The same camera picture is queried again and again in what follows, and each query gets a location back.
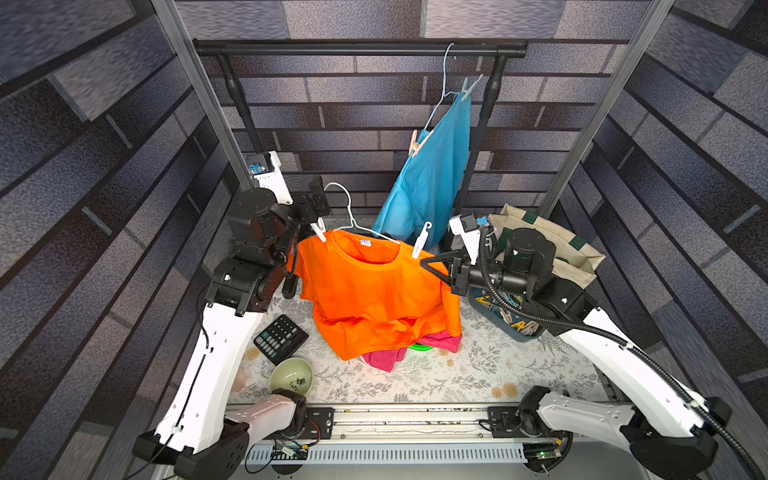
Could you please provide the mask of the white plastic hanger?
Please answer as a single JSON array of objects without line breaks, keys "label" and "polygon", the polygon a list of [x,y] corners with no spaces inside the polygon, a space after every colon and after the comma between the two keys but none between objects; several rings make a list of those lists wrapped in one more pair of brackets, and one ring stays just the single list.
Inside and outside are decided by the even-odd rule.
[{"label": "white plastic hanger", "polygon": [[348,218],[349,218],[348,225],[339,226],[338,228],[336,228],[336,231],[349,230],[349,231],[352,231],[353,233],[356,233],[356,234],[359,234],[359,235],[364,235],[364,236],[368,236],[368,237],[379,239],[379,240],[383,239],[383,240],[387,240],[387,241],[393,242],[395,244],[400,244],[399,240],[393,239],[393,238],[387,236],[384,233],[376,232],[372,228],[368,228],[368,227],[360,225],[357,222],[357,219],[355,218],[354,213],[352,211],[352,204],[353,204],[353,202],[352,202],[351,193],[348,191],[348,189],[345,186],[343,186],[342,184],[340,184],[338,182],[329,182],[324,187],[324,190],[327,191],[329,188],[332,188],[332,187],[336,187],[336,188],[340,189],[346,195],[346,197],[347,197],[346,211],[347,211]]}]

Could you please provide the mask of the orange garment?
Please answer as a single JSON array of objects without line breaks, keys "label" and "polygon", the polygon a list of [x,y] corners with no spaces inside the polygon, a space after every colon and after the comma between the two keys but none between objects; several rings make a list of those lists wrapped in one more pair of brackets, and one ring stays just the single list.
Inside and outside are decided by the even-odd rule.
[{"label": "orange garment", "polygon": [[377,354],[374,367],[389,371],[413,344],[457,351],[459,299],[412,254],[408,244],[345,230],[299,243],[301,297],[312,303],[320,335],[341,360]]}]

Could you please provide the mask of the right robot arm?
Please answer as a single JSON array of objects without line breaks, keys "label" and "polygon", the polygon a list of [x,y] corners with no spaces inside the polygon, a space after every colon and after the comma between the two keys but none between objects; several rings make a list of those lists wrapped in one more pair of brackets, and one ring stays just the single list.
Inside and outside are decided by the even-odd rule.
[{"label": "right robot arm", "polygon": [[668,373],[632,342],[577,283],[554,271],[556,247],[535,229],[495,238],[473,230],[472,252],[452,251],[420,262],[459,296],[476,288],[502,311],[532,320],[587,357],[627,397],[610,407],[532,388],[517,406],[530,437],[551,431],[580,434],[629,452],[662,479],[694,479],[713,463],[719,444],[734,452],[727,431],[730,406],[705,398]]}]

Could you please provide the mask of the white clothespin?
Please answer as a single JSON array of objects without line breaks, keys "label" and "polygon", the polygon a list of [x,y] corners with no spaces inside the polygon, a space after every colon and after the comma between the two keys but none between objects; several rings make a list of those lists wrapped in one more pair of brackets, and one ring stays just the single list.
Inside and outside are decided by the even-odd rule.
[{"label": "white clothespin", "polygon": [[426,221],[413,245],[413,250],[412,250],[413,259],[420,258],[421,252],[424,250],[427,240],[429,239],[429,231],[431,228],[432,228],[432,223],[430,221]]},{"label": "white clothespin", "polygon": [[461,88],[461,101],[466,101],[472,96],[472,93],[477,88],[477,86],[480,84],[480,82],[484,79],[484,75],[480,74],[472,83],[469,83],[469,79],[465,78],[462,84]]},{"label": "white clothespin", "polygon": [[326,227],[322,218],[318,218],[315,222],[310,223],[309,226],[322,243],[327,242]]}]

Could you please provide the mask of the beige clothespin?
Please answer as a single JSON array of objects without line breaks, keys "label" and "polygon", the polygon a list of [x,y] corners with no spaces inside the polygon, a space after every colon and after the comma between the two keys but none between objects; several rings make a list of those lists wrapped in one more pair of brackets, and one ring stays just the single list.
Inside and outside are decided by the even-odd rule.
[{"label": "beige clothespin", "polygon": [[426,141],[429,139],[431,135],[432,135],[432,132],[429,130],[415,129],[411,135],[410,144],[408,148],[408,156],[415,157],[420,152],[420,150],[422,149],[422,147],[424,146],[424,144],[426,143]]}]

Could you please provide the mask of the light blue wire hanger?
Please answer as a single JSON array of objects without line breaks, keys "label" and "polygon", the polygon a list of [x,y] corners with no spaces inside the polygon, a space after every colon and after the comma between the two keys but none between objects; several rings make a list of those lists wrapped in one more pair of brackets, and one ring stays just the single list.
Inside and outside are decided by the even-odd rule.
[{"label": "light blue wire hanger", "polygon": [[431,132],[441,122],[441,120],[437,119],[437,114],[441,111],[442,108],[445,108],[443,114],[446,114],[451,106],[455,103],[456,99],[464,94],[464,87],[461,87],[458,91],[450,90],[448,88],[448,58],[455,46],[456,43],[451,42],[448,44],[444,51],[442,57],[440,98],[429,115],[429,118],[424,126],[425,131]]}]

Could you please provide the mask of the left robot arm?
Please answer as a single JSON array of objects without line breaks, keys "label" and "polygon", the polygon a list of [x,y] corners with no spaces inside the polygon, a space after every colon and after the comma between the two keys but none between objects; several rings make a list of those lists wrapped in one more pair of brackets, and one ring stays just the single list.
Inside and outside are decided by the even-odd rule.
[{"label": "left robot arm", "polygon": [[234,196],[226,215],[233,245],[202,291],[196,314],[201,333],[190,363],[164,418],[132,449],[144,467],[167,465],[181,479],[228,479],[252,445],[303,429],[306,398],[285,388],[243,411],[225,410],[275,292],[296,277],[299,242],[329,212],[319,176],[291,203],[263,187]]}]

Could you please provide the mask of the blue t-shirt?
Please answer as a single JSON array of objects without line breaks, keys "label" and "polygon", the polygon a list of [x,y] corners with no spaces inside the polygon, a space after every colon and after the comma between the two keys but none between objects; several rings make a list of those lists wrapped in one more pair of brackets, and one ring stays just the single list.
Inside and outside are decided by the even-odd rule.
[{"label": "blue t-shirt", "polygon": [[425,245],[443,239],[469,157],[472,103],[458,97],[415,157],[407,158],[373,230],[401,241],[432,223]]}]

